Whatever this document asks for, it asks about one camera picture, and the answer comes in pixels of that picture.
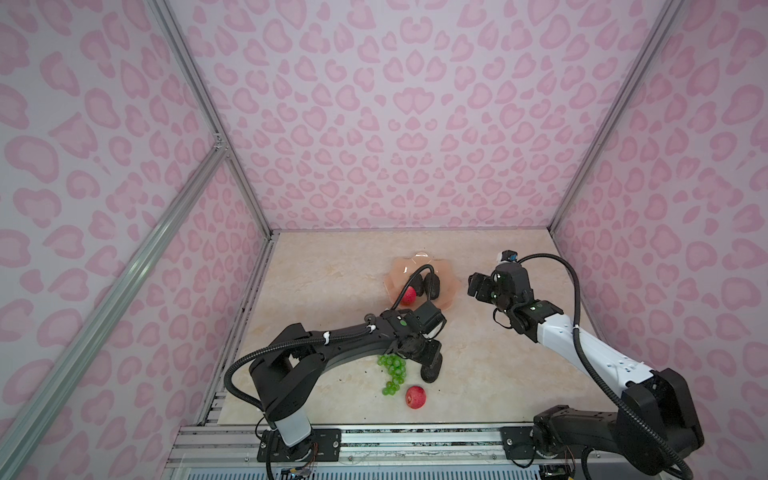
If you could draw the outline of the dark fake avocado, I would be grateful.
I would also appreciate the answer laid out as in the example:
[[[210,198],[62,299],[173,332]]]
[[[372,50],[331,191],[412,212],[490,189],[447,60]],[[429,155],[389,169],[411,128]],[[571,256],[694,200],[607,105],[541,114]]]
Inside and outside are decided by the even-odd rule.
[[[424,383],[434,383],[440,375],[443,358],[438,356],[431,364],[423,364],[420,369],[420,378]]]
[[[435,273],[428,272],[423,278],[422,285],[424,295],[428,300],[436,300],[439,297],[441,282]]]

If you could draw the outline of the green fake grape bunch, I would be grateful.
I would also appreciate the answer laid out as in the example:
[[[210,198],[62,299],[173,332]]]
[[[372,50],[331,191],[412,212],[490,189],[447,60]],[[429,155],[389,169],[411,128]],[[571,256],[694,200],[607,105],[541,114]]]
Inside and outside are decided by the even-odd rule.
[[[405,383],[407,373],[405,360],[398,355],[382,355],[378,357],[377,364],[389,376],[389,380],[382,389],[382,394],[394,396]]]

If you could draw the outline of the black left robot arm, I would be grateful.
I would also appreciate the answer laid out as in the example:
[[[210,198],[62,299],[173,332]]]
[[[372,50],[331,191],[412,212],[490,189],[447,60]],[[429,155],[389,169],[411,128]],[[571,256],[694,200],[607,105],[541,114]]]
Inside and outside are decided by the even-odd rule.
[[[326,371],[365,357],[395,355],[421,365],[431,383],[442,365],[436,334],[445,323],[442,311],[427,301],[414,310],[368,314],[362,323],[337,330],[308,331],[291,324],[245,362],[257,408],[283,444],[296,447],[312,436],[305,404]]]

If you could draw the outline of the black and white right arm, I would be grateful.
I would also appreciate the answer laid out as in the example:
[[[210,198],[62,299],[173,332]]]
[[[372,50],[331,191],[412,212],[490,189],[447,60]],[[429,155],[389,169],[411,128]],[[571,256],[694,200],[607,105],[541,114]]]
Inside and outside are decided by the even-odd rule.
[[[508,252],[490,274],[468,278],[467,293],[503,315],[513,330],[567,360],[615,406],[613,412],[556,405],[533,419],[532,446],[554,455],[567,447],[622,456],[648,476],[662,472],[691,479],[685,459],[701,448],[703,430],[687,381],[672,369],[656,370],[624,355],[581,326],[581,304],[568,316],[536,297],[524,262]]]

